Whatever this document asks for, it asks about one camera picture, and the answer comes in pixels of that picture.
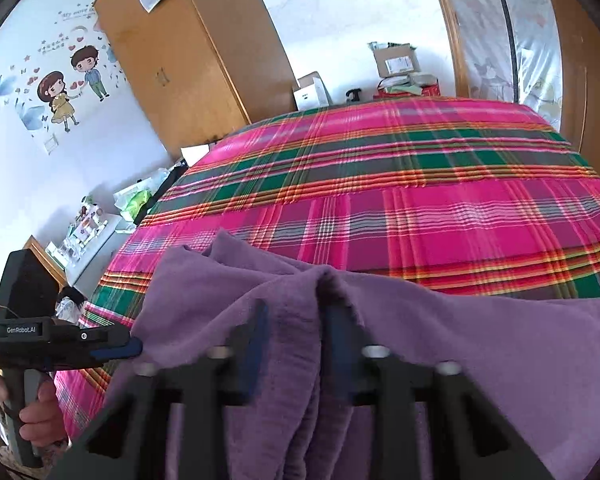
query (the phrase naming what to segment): black pole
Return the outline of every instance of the black pole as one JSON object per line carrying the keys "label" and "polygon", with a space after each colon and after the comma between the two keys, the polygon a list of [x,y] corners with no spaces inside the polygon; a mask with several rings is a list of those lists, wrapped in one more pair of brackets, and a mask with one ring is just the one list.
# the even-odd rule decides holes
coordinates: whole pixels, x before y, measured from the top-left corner
{"label": "black pole", "polygon": [[520,104],[520,85],[518,83],[518,57],[516,56],[516,41],[513,37],[513,26],[511,25],[511,15],[507,0],[500,0],[504,20],[507,23],[507,35],[509,36],[509,50],[511,52],[511,71],[513,75],[513,102]]}

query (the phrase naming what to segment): wooden wardrobe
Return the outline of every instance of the wooden wardrobe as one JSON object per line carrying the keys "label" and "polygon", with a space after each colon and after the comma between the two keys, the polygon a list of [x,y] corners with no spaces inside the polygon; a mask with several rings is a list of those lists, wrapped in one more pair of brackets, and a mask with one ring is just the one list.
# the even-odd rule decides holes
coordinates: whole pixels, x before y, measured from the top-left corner
{"label": "wooden wardrobe", "polygon": [[562,51],[560,133],[600,175],[600,31],[577,0],[551,0]]}
{"label": "wooden wardrobe", "polygon": [[142,110],[173,156],[296,110],[298,83],[262,0],[96,0]]}

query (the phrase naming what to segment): cartoon girl sticker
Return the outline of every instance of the cartoon girl sticker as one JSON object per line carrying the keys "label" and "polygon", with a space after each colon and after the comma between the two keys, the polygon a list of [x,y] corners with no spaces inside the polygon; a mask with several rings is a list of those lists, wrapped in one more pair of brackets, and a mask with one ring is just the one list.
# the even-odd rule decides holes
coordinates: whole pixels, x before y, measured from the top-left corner
{"label": "cartoon girl sticker", "polygon": [[64,88],[64,75],[58,70],[45,75],[38,85],[38,97],[42,102],[49,103],[51,111],[54,113],[51,118],[52,123],[62,123],[64,121],[64,130],[69,131],[69,126],[66,120],[71,117],[74,124],[80,124],[75,120],[74,107],[69,104],[71,99],[76,97],[69,97]]}

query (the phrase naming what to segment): cardboard box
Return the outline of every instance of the cardboard box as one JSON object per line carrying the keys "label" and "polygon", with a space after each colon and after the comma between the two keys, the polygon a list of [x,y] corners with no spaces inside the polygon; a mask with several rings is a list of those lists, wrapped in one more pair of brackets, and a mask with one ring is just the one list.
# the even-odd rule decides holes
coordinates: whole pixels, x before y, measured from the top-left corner
{"label": "cardboard box", "polygon": [[324,83],[317,72],[311,72],[298,80],[300,89],[294,92],[298,111],[322,108],[331,104]]}
{"label": "cardboard box", "polygon": [[419,72],[420,64],[416,51],[409,43],[374,50],[378,74],[380,77]]}

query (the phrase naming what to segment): green plastic bag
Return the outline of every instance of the green plastic bag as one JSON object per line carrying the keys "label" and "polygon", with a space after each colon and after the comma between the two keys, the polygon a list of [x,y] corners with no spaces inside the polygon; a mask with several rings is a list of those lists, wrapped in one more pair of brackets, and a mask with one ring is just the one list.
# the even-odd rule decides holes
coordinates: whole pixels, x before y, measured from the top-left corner
{"label": "green plastic bag", "polygon": [[136,219],[136,216],[138,216],[140,208],[149,202],[150,198],[151,193],[149,193],[146,189],[133,195],[133,198],[129,200],[125,208],[120,212],[122,218],[124,218],[127,222],[133,222]]}

